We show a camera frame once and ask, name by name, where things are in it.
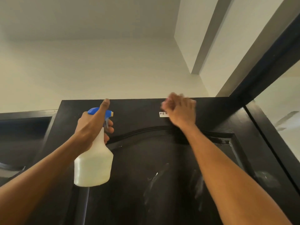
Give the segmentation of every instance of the spray bottle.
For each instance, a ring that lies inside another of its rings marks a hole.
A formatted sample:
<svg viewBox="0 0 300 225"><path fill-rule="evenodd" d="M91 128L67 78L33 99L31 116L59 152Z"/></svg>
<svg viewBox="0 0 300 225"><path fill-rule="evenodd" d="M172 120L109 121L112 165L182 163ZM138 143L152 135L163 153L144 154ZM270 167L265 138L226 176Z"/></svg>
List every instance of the spray bottle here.
<svg viewBox="0 0 300 225"><path fill-rule="evenodd" d="M88 114L93 115L99 107L92 108ZM108 118L113 112L105 112L105 123L108 128ZM101 185L110 178L113 154L104 143L104 127L93 141L92 147L79 155L74 162L74 184L81 187Z"/></svg>

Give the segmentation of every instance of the door panel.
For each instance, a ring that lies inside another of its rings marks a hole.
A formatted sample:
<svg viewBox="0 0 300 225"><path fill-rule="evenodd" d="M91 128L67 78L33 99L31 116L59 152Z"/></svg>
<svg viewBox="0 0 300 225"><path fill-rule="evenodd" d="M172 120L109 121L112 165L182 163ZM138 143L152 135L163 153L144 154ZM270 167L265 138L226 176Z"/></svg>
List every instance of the door panel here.
<svg viewBox="0 0 300 225"><path fill-rule="evenodd" d="M300 207L298 193L240 104L230 98L195 99L200 130L253 177L294 224L300 223L295 211ZM110 180L97 187L72 187L70 167L30 224L222 224L187 140L168 118L159 117L162 101L111 100L115 132L108 144L114 153ZM81 114L100 103L62 101L39 159L64 143ZM78 199L74 190L79 190Z"/></svg>

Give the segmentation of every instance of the white ceiling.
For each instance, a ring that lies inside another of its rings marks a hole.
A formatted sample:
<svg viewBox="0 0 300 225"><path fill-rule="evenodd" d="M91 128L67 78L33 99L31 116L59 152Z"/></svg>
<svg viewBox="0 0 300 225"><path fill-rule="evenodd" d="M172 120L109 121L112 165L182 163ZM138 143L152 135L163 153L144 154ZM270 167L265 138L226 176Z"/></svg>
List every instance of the white ceiling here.
<svg viewBox="0 0 300 225"><path fill-rule="evenodd" d="M173 37L180 0L0 0L8 40Z"/></svg>

